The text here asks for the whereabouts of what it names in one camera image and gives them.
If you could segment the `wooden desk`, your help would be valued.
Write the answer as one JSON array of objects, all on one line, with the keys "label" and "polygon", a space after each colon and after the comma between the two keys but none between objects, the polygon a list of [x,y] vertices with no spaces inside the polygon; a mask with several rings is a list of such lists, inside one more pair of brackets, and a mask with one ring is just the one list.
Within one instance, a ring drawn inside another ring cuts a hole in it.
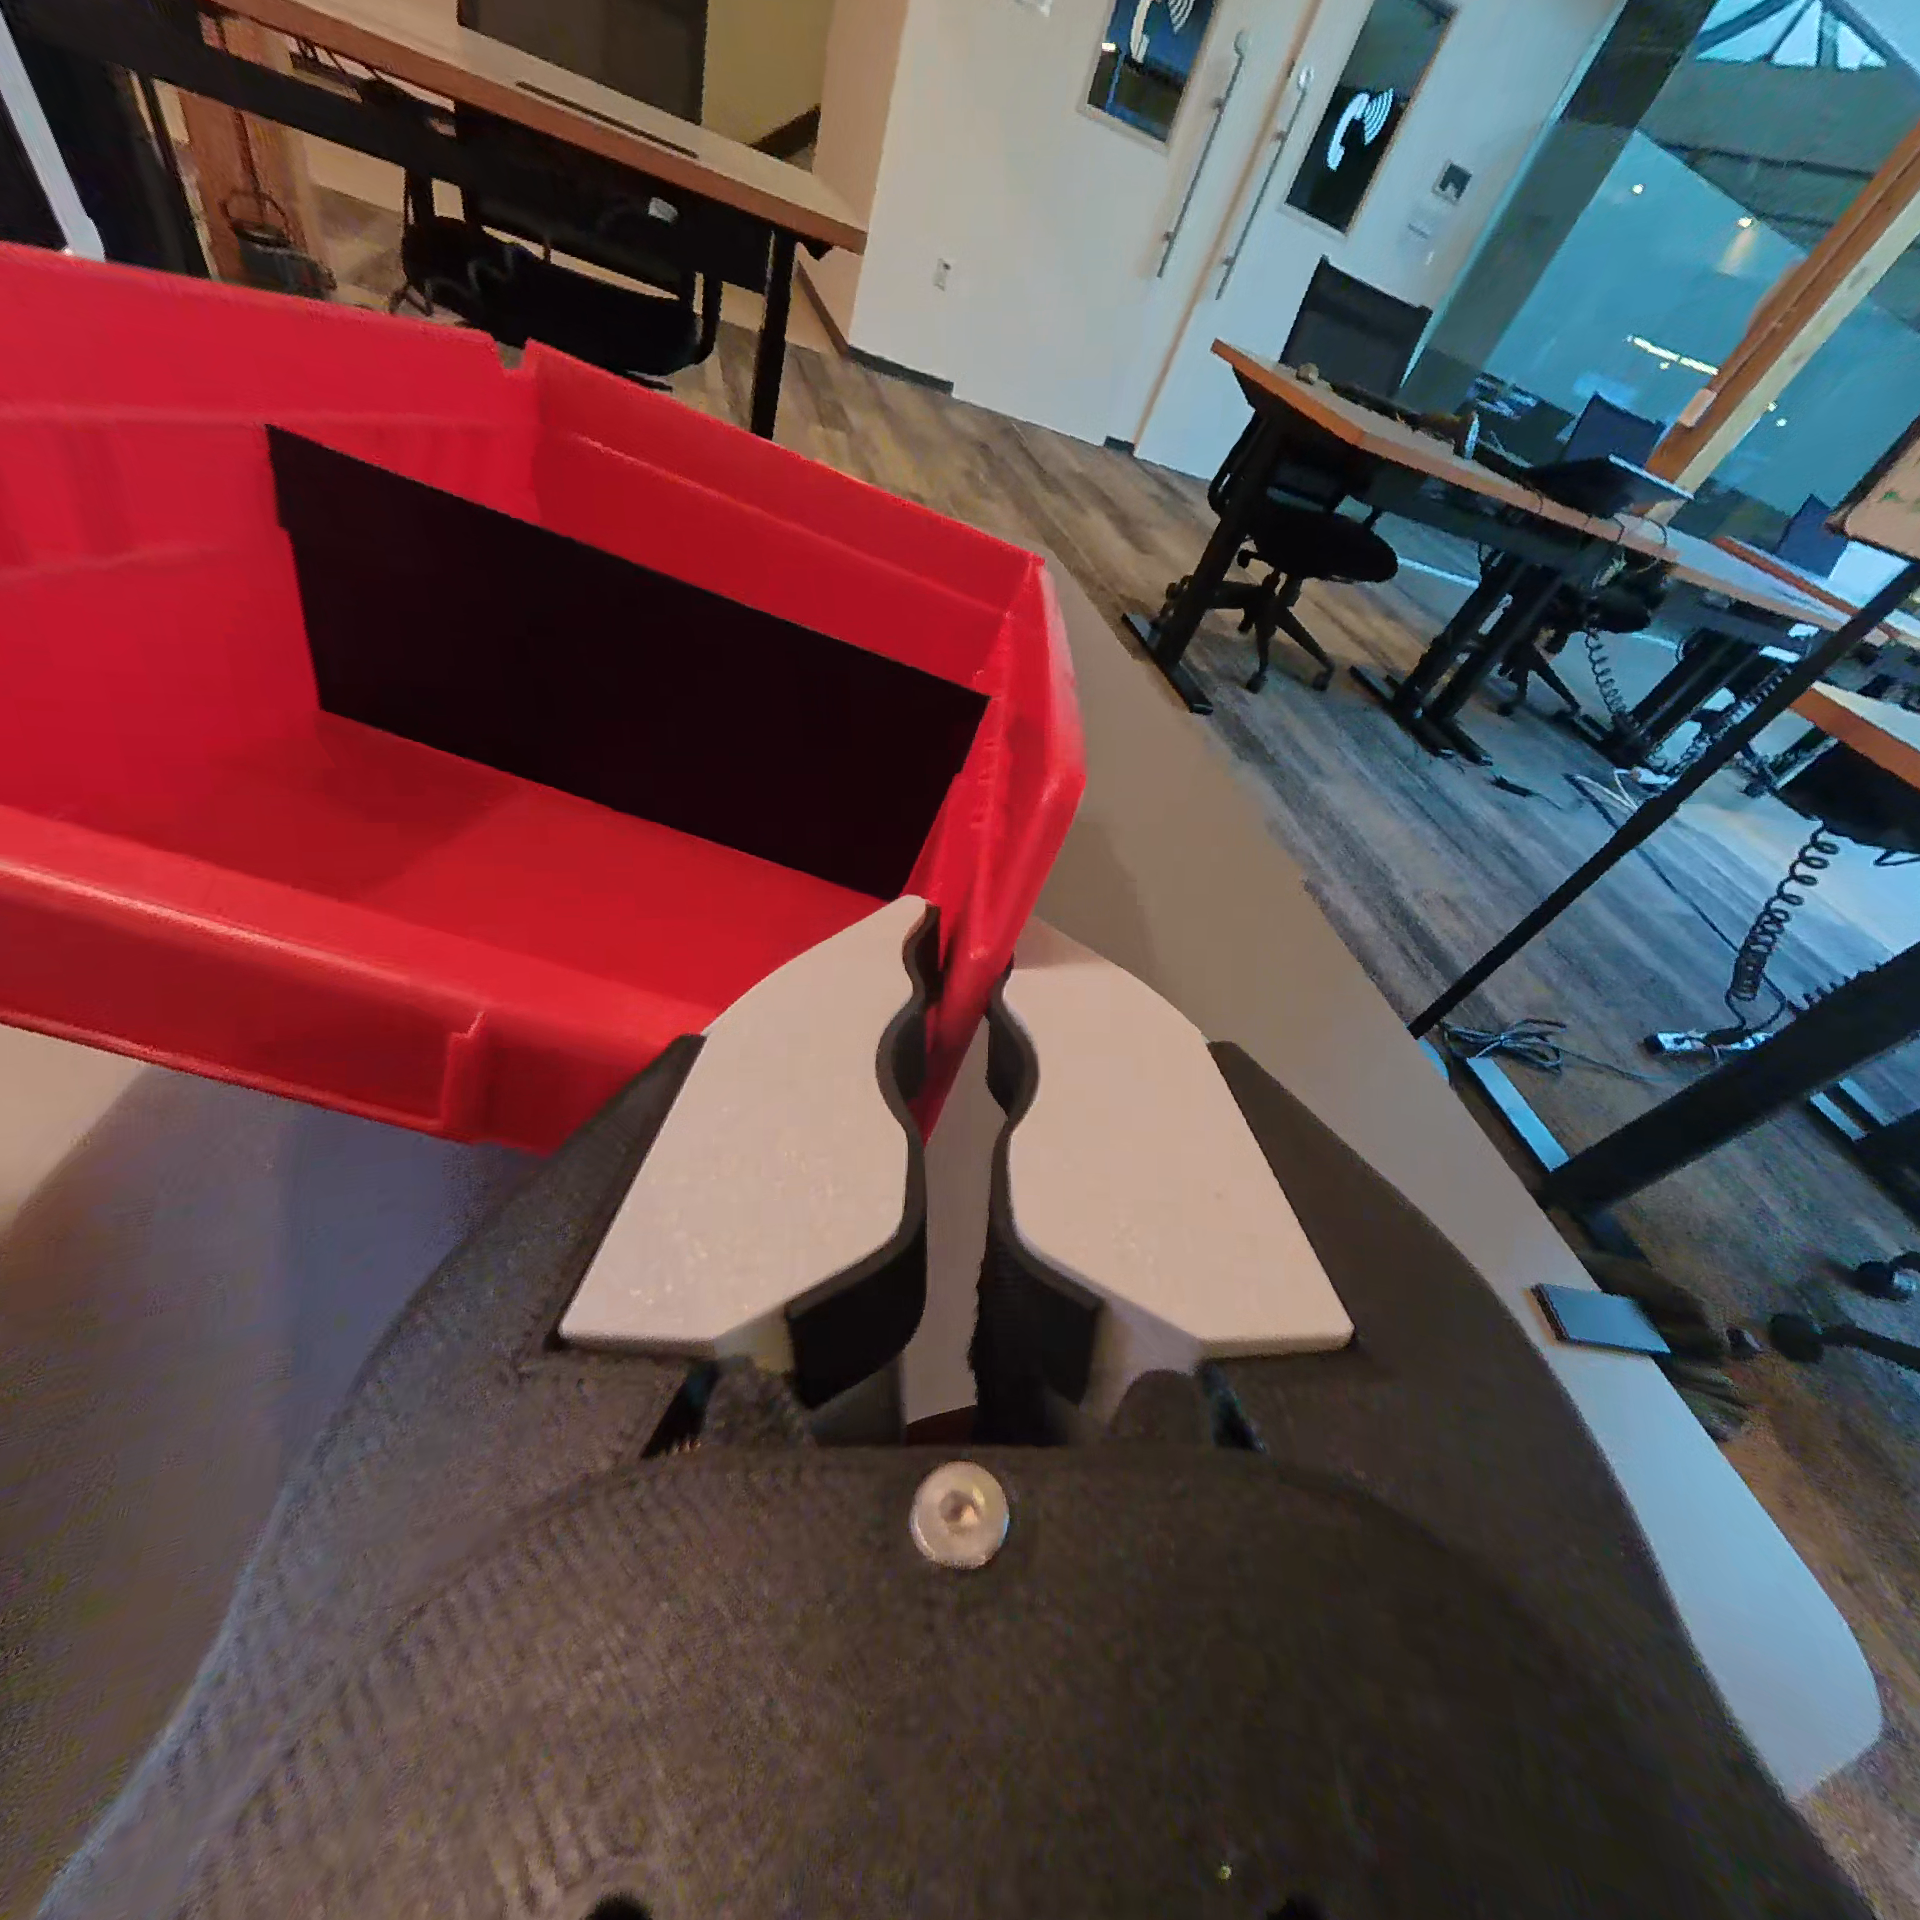
[{"label": "wooden desk", "polygon": [[662,109],[634,102],[506,41],[475,30],[452,4],[206,4],[206,16],[245,21],[303,42],[452,109],[517,127],[541,159],[595,156],[621,187],[699,207],[756,231],[751,262],[732,285],[762,296],[751,432],[773,438],[783,347],[799,252],[858,257],[865,219],[812,174],[758,154]]},{"label": "wooden desk", "polygon": [[[1252,519],[1253,493],[1261,493],[1261,478],[1271,460],[1345,471],[1352,493],[1342,513],[1361,519],[1364,511],[1377,507],[1380,538],[1388,538],[1394,522],[1419,522],[1472,545],[1493,563],[1450,624],[1428,639],[1410,671],[1377,675],[1360,664],[1336,660],[1334,675],[1334,682],[1352,675],[1432,755],[1469,760],[1472,769],[1489,769],[1493,760],[1456,724],[1456,709],[1493,675],[1495,664],[1515,645],[1543,630],[1555,596],[1566,589],[1596,589],[1625,563],[1675,563],[1663,522],[1648,516],[1593,519],[1568,511],[1519,485],[1519,474],[1487,466],[1466,451],[1463,432],[1444,438],[1388,407],[1360,399],[1352,389],[1321,383],[1315,372],[1298,375],[1277,360],[1261,360],[1220,341],[1211,352],[1235,372],[1252,419],[1211,478],[1211,537],[1204,551],[1186,579],[1168,586],[1152,618],[1126,621],[1150,664],[1194,717],[1207,717],[1211,700],[1189,672],[1189,648],[1211,614],[1232,614],[1241,624],[1235,612],[1207,612],[1204,600],[1220,579],[1264,579],[1261,563],[1235,568],[1232,551]],[[1386,586],[1313,581],[1308,589]]]}]

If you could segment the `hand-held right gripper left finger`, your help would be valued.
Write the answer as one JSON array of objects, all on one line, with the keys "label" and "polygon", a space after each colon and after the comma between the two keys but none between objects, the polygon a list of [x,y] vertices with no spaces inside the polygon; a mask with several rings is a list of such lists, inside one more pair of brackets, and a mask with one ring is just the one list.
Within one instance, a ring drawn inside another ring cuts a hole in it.
[{"label": "hand-held right gripper left finger", "polygon": [[923,1312],[923,1133],[942,916],[875,909],[693,1038],[558,1336],[746,1358],[819,1412],[882,1379]]}]

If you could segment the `black office chair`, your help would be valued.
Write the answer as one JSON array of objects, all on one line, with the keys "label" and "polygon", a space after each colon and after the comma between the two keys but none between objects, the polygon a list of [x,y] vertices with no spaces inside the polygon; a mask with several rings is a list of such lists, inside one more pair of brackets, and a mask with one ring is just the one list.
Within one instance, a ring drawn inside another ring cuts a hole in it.
[{"label": "black office chair", "polygon": [[[1324,257],[1309,277],[1280,362],[1298,375],[1315,372],[1334,389],[1394,403],[1432,312],[1345,274]],[[1313,660],[1313,693],[1327,693],[1336,664],[1298,614],[1308,586],[1388,586],[1400,559],[1377,537],[1380,511],[1361,519],[1342,513],[1345,471],[1302,460],[1271,460],[1253,493],[1252,519],[1238,532],[1232,565],[1264,565],[1264,579],[1220,579],[1207,612],[1235,612],[1241,637],[1253,637],[1259,671],[1244,682],[1261,693],[1271,675],[1275,637],[1288,637]]]},{"label": "black office chair", "polygon": [[402,174],[392,312],[452,315],[499,347],[552,347],[649,389],[711,360],[725,291],[681,189],[621,187],[601,156],[475,109],[452,113],[452,139],[535,199],[464,183],[464,214],[446,216],[435,179]]}]

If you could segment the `black desk frame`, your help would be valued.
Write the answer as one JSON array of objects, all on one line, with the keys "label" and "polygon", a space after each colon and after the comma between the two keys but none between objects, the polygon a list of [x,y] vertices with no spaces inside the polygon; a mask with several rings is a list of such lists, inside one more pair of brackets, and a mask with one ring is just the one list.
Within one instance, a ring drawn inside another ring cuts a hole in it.
[{"label": "black desk frame", "polygon": [[[1625,818],[1604,848],[1584,860],[1543,906],[1513,925],[1495,949],[1424,1007],[1409,1024],[1409,1035],[1424,1038],[1432,1028],[1450,1024],[1466,1001],[1537,940],[1570,906],[1596,890],[1604,877],[1666,831],[1670,819],[1691,805],[1691,796],[1714,782],[1714,776],[1728,769],[1757,733],[1813,693],[1834,660],[1859,648],[1869,630],[1884,624],[1884,618],[1914,596],[1916,559],[1908,559],[1908,565],[1838,630],[1831,630],[1818,651],[1781,675],[1736,724],[1728,724],[1681,779]],[[1914,1038],[1916,949],[1908,949],[1796,1016],[1781,1038],[1694,1079],[1648,1113],[1612,1130],[1592,1149],[1573,1154],[1570,1164],[1547,1172],[1546,1204],[1573,1215],[1608,1211]]]}]

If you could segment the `red plastic bin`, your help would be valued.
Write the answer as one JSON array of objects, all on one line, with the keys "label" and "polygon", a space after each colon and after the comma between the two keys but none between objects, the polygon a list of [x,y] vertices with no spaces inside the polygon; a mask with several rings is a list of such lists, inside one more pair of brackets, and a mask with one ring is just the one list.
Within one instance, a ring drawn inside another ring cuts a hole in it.
[{"label": "red plastic bin", "polygon": [[986,695],[928,897],[932,1128],[1087,779],[1037,551],[552,347],[24,244],[5,1024],[552,1154],[899,901],[328,717],[269,425]]}]

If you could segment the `wooden pillar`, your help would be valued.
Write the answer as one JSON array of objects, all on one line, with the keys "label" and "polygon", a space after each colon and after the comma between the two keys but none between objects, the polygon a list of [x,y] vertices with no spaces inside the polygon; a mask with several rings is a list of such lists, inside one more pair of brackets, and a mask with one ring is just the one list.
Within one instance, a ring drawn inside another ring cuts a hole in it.
[{"label": "wooden pillar", "polygon": [[1651,474],[1694,490],[1916,242],[1916,127],[1826,238],[1753,307],[1752,323],[1651,451]]}]

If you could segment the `white door with window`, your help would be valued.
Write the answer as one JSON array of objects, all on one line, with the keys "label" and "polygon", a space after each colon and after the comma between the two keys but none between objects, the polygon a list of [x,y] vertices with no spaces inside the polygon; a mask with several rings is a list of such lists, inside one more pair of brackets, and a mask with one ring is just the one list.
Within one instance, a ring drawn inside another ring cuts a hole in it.
[{"label": "white door with window", "polygon": [[956,113],[943,257],[956,387],[1138,442],[1204,262],[1259,4],[939,4]]},{"label": "white door with window", "polygon": [[1466,82],[1476,4],[1220,4],[1211,122],[1202,131],[1171,335],[1150,380],[1140,454],[1200,474],[1229,442],[1235,399],[1211,343],[1280,360],[1324,257],[1386,296],[1444,303],[1444,257],[1466,207],[1433,199]]}]

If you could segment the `black laptop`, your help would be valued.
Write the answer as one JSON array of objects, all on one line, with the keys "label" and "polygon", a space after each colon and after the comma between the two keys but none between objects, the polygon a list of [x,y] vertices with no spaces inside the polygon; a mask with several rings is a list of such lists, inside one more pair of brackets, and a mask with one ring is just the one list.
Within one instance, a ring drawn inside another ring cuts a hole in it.
[{"label": "black laptop", "polygon": [[1519,485],[1593,519],[1685,507],[1691,490],[1648,466],[1663,436],[1666,421],[1608,396],[1592,396],[1570,421],[1558,459],[1523,465]]}]

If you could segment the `black bin divider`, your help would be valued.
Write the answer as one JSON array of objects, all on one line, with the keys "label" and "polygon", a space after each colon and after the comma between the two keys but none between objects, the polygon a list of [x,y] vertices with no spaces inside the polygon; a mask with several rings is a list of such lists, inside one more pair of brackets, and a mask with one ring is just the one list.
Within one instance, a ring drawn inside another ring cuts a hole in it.
[{"label": "black bin divider", "polygon": [[269,425],[320,709],[858,893],[935,897],[986,695]]}]

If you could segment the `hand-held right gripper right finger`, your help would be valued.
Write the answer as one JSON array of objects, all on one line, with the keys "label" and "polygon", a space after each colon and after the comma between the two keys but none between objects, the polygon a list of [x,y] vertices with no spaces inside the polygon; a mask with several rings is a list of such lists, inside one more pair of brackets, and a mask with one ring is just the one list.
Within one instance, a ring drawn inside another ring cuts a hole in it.
[{"label": "hand-held right gripper right finger", "polygon": [[1015,959],[990,1007],[990,1271],[1042,1402],[1357,1338],[1204,1031],[1109,959]]}]

